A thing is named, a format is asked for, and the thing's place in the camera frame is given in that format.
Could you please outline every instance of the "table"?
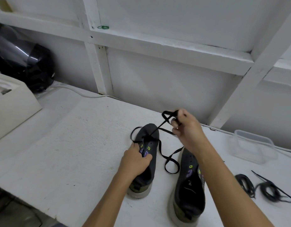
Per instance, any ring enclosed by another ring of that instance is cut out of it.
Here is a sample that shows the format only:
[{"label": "table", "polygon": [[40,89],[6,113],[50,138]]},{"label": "table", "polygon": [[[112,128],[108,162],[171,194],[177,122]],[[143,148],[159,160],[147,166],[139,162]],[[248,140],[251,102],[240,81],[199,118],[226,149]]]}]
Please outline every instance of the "table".
[{"label": "table", "polygon": [[[0,187],[69,227],[82,226],[116,173],[131,131],[147,123],[159,125],[163,118],[129,103],[83,98],[68,89],[52,89],[38,100],[43,109],[0,140]],[[163,128],[171,130],[168,124]],[[233,174],[260,183],[252,169],[291,195],[291,158],[279,153],[277,160],[253,164],[228,154],[230,135],[203,130]],[[181,147],[170,134],[160,132],[160,137],[165,155]],[[164,163],[157,153],[150,194],[140,200],[126,196],[115,226],[174,226],[166,207],[178,175],[165,172]],[[169,170],[175,170],[172,164]],[[222,226],[207,186],[205,195],[198,226]],[[275,226],[291,226],[291,204],[271,203],[259,190],[254,202]]]}]

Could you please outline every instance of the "hand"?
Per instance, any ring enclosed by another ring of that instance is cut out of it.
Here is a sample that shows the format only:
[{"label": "hand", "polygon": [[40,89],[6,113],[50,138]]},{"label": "hand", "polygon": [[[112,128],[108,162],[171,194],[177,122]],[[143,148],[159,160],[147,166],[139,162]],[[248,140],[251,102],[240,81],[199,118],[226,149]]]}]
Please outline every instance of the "hand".
[{"label": "hand", "polygon": [[179,126],[175,119],[172,119],[171,125],[174,127],[172,132],[177,135],[181,143],[194,155],[197,152],[199,144],[208,142],[198,120],[185,109],[178,110]]},{"label": "hand", "polygon": [[132,143],[130,148],[123,154],[118,173],[128,178],[131,183],[137,175],[146,170],[151,160],[151,154],[142,157],[141,153],[139,153],[138,143]]}]

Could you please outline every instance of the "clear plastic container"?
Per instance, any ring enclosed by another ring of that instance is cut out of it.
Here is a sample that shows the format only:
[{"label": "clear plastic container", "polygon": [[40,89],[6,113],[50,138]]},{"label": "clear plastic container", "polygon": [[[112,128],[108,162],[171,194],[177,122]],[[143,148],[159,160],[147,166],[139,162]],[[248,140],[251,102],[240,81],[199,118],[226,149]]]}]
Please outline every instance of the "clear plastic container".
[{"label": "clear plastic container", "polygon": [[278,158],[273,141],[242,130],[235,130],[229,139],[229,153],[256,164],[264,164]]}]

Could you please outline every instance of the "person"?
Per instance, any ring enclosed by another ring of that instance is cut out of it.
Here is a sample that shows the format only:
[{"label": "person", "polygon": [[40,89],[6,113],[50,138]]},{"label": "person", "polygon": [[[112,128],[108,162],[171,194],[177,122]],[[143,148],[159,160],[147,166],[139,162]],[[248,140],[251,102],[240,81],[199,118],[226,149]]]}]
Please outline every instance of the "person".
[{"label": "person", "polygon": [[[272,227],[273,224],[262,213],[239,185],[214,147],[205,136],[200,123],[185,109],[178,111],[179,126],[171,121],[173,133],[194,154],[199,162],[204,179],[225,227]],[[119,169],[83,227],[112,227],[121,203],[133,179],[150,164],[152,156],[142,157],[138,144],[132,143],[125,151]]]}]

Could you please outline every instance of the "sneaker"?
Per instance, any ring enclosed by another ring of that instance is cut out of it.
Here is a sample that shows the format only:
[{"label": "sneaker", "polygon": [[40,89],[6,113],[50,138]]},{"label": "sneaker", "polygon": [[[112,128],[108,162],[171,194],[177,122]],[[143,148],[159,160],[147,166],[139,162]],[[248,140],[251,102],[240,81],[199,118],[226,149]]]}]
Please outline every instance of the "sneaker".
[{"label": "sneaker", "polygon": [[156,154],[159,144],[159,130],[157,126],[153,123],[149,123],[142,127],[136,135],[134,142],[139,144],[139,152],[141,153],[142,157],[145,157],[147,154],[151,154],[153,156],[150,165],[142,174],[138,175],[133,180],[127,191],[128,195],[130,195],[132,198],[139,199],[146,197],[150,193],[155,175]]},{"label": "sneaker", "polygon": [[181,156],[180,175],[173,190],[168,212],[178,227],[196,226],[204,211],[204,179],[195,156],[184,148]]}]

